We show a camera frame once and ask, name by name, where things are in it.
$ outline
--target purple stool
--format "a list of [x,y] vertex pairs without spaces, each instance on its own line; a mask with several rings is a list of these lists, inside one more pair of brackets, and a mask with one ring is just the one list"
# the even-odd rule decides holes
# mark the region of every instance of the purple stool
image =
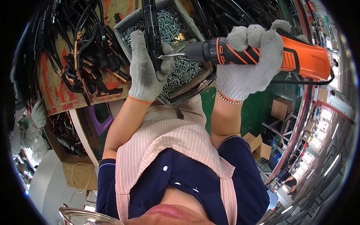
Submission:
[[111,125],[111,123],[114,121],[114,118],[111,115],[111,111],[109,109],[109,105],[108,105],[107,102],[106,102],[106,108],[109,111],[109,117],[103,123],[100,123],[98,121],[98,118],[96,117],[96,114],[95,114],[95,105],[91,105],[91,106],[88,107],[90,117],[91,117],[91,119],[93,121],[95,130],[96,130],[96,133],[98,134],[98,136],[100,136]]

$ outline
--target woman's lips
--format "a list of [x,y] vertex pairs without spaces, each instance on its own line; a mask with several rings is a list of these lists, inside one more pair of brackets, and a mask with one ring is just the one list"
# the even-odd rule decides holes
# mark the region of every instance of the woman's lips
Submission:
[[156,206],[152,207],[151,209],[149,209],[145,214],[156,213],[156,212],[162,212],[171,217],[178,218],[181,220],[186,220],[186,221],[194,220],[194,217],[192,215],[189,215],[189,214],[185,213],[183,210],[180,210],[180,209],[176,208],[175,206],[168,205],[168,204],[156,205]]

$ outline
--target navy blue shirt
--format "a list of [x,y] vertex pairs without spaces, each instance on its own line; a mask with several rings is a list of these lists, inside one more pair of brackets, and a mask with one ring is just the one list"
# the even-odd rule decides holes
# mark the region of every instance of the navy blue shirt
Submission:
[[[256,224],[264,215],[269,196],[261,180],[249,144],[238,136],[218,147],[221,157],[235,166],[233,183],[237,198],[237,224]],[[193,195],[215,224],[228,224],[220,195],[220,178],[206,165],[172,148],[160,152],[130,191],[129,219],[140,217],[160,203],[166,186]],[[99,166],[96,211],[119,219],[115,196],[115,160]]]

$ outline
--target plastic bin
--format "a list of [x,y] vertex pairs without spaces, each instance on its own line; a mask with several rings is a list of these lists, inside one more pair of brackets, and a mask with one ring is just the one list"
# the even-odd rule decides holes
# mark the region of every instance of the plastic bin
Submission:
[[[194,39],[196,39],[196,41],[205,41],[204,37],[196,27],[193,19],[187,14],[186,10],[181,6],[178,0],[156,1],[156,9],[158,11],[167,7],[172,7],[173,10],[178,13],[181,22],[188,31],[186,34],[186,41],[182,41],[173,45],[175,53],[184,50],[189,41],[192,42]],[[143,12],[140,8],[129,14],[114,26],[115,35],[121,45],[121,48],[125,52],[125,55],[130,61],[132,60],[132,54],[126,44],[123,32],[142,19]],[[214,65],[210,62],[203,62],[201,63],[201,66],[204,68],[204,70],[200,71],[189,83],[178,87],[170,93],[162,91],[162,93],[158,96],[158,100],[160,100],[165,105],[175,107],[205,90],[216,79],[216,73],[214,72]]]

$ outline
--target fluorescent light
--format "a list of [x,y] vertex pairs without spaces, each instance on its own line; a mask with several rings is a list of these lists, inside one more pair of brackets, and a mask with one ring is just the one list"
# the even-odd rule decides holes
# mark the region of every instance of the fluorescent light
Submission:
[[289,208],[287,208],[286,210],[284,210],[281,214],[286,213],[287,211],[289,211],[292,208],[292,206],[290,206]]
[[336,125],[335,130],[334,130],[334,133],[333,133],[333,136],[331,137],[331,139],[334,138],[338,126],[339,126],[339,124]]
[[307,176],[306,179],[308,179],[308,178],[312,175],[312,173],[314,172],[314,170],[315,170],[315,169],[312,170],[312,172]]
[[333,163],[331,164],[331,166],[328,168],[328,170],[324,173],[324,176],[326,176],[330,170],[333,168],[333,166],[335,165],[336,161],[339,159],[339,155],[336,156],[335,160],[333,161]]

